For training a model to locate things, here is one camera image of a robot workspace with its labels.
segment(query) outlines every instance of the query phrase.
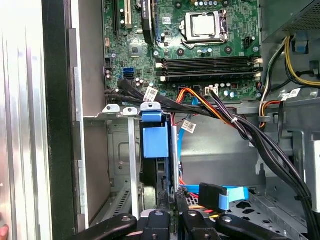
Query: gray metal panel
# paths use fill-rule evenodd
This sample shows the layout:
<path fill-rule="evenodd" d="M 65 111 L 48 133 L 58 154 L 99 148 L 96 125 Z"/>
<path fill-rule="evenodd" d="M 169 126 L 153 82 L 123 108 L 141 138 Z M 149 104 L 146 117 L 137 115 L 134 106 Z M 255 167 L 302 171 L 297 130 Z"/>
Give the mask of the gray metal panel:
<path fill-rule="evenodd" d="M 1 1 L 0 16 L 0 227 L 51 240 L 42 2 Z"/>
<path fill-rule="evenodd" d="M 255 186 L 258 152 L 239 133 L 217 119 L 196 116 L 194 134 L 183 137 L 181 161 L 187 184 Z"/>
<path fill-rule="evenodd" d="M 83 115 L 95 116 L 106 106 L 103 76 L 103 17 L 101 0 L 79 0 Z M 107 128 L 84 129 L 89 221 L 110 194 Z"/>
<path fill-rule="evenodd" d="M 303 11 L 318 0 L 260 0 L 262 12 L 262 41 L 277 42 L 286 34 L 283 28 L 298 22 Z M 319 32 L 308 31 L 308 39 L 319 36 Z"/>
<path fill-rule="evenodd" d="M 86 181 L 89 221 L 105 204 L 110 194 L 109 165 L 107 154 L 106 126 L 84 128 Z"/>

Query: cable bundle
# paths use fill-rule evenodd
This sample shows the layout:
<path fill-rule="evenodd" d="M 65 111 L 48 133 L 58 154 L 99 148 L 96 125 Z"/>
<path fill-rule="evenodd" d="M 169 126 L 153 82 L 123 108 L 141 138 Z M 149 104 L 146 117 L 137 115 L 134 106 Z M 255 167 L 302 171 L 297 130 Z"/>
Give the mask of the cable bundle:
<path fill-rule="evenodd" d="M 127 80 L 121 80 L 119 87 L 129 96 L 114 94 L 108 90 L 106 91 L 106 97 L 136 106 L 140 106 L 140 104 L 143 103 L 144 95 L 135 89 Z M 202 105 L 181 104 L 186 93 L 198 98 Z M 190 88 L 184 88 L 180 92 L 178 97 L 178 102 L 180 103 L 159 94 L 156 96 L 155 101 L 160 103 L 162 110 L 166 112 L 198 114 L 220 119 L 228 126 L 237 129 L 242 138 L 249 140 L 256 147 L 266 165 L 295 191 L 297 199 L 301 201 L 305 213 L 309 239 L 320 240 L 319 223 L 316 214 L 312 211 L 311 192 L 282 149 L 254 124 L 240 115 L 231 113 L 213 91 L 210 92 L 210 96 L 215 101 L 217 108 Z M 286 166 L 283 166 L 278 158 L 280 158 Z"/>

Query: pcie slot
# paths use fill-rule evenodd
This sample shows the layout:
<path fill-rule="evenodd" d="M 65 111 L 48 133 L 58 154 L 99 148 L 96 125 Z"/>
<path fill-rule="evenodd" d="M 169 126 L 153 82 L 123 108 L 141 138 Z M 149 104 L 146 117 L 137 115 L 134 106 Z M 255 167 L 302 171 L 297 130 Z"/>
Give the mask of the pcie slot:
<path fill-rule="evenodd" d="M 132 29 L 131 0 L 124 0 L 124 21 L 127 29 Z"/>
<path fill-rule="evenodd" d="M 115 35 L 118 35 L 118 31 L 119 31 L 118 0 L 112 0 L 112 6 L 113 6 L 113 33 Z"/>

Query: ventilation holes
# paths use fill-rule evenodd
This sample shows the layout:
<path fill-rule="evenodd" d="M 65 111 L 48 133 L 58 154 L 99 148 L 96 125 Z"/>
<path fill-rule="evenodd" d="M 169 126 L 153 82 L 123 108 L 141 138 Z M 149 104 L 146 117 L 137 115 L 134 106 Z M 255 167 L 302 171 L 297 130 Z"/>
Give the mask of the ventilation holes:
<path fill-rule="evenodd" d="M 128 195 L 129 195 L 129 193 L 130 193 L 130 191 L 125 191 L 124 192 L 123 197 L 121 198 L 121 201 L 119 202 L 118 207 L 114 211 L 113 217 L 117 216 L 120 213 L 122 207 L 125 204 L 125 201 L 126 201 Z"/>
<path fill-rule="evenodd" d="M 283 28 L 284 32 L 320 30 L 320 2 Z"/>

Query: orange wire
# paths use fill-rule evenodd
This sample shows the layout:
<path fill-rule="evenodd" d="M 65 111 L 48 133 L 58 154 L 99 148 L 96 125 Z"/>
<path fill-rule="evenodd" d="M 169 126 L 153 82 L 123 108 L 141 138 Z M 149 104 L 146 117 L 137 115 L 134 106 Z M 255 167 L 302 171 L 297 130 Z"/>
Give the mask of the orange wire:
<path fill-rule="evenodd" d="M 281 101 L 277 101 L 277 100 L 272 100 L 272 101 L 268 101 L 266 103 L 264 103 L 262 105 L 262 117 L 264 117 L 266 115 L 266 109 L 269 105 L 273 105 L 273 104 L 280 104 Z M 263 122 L 262 124 L 260 124 L 260 127 L 259 128 L 263 128 L 264 126 L 266 125 L 265 122 Z"/>

